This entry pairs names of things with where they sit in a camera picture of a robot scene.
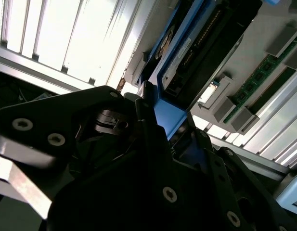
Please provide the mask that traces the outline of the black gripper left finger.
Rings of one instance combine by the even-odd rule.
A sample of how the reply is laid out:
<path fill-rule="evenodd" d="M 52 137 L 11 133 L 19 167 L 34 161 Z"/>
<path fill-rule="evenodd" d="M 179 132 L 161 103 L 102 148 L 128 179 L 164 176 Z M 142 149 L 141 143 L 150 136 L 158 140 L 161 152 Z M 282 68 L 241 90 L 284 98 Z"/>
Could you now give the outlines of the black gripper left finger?
<path fill-rule="evenodd" d="M 30 101 L 0 109 L 0 181 L 32 205 L 51 200 L 20 169 L 54 178 L 67 166 L 79 142 L 118 140 L 117 156 L 89 177 L 133 151 L 169 152 L 165 130 L 146 97 L 121 95 L 109 86 Z"/>

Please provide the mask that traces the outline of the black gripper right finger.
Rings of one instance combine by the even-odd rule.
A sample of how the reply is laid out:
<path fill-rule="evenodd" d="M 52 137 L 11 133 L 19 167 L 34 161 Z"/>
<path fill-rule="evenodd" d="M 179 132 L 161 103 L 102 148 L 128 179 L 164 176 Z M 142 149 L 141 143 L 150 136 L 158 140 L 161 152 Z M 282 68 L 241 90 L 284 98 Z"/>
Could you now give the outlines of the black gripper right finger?
<path fill-rule="evenodd" d="M 297 231 L 297 224 L 275 201 L 236 153 L 215 150 L 210 137 L 186 117 L 190 140 L 186 161 L 194 163 L 201 188 L 195 199 L 202 203 L 200 224 L 208 231 Z"/>

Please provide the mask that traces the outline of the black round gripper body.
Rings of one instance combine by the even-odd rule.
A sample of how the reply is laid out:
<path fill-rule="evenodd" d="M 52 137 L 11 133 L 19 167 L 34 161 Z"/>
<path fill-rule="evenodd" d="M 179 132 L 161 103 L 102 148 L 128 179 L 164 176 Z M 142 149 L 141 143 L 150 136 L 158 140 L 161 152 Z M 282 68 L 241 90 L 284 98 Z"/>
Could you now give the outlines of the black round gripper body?
<path fill-rule="evenodd" d="M 133 151 L 55 197 L 49 231 L 207 231 L 198 168 L 169 152 Z"/>

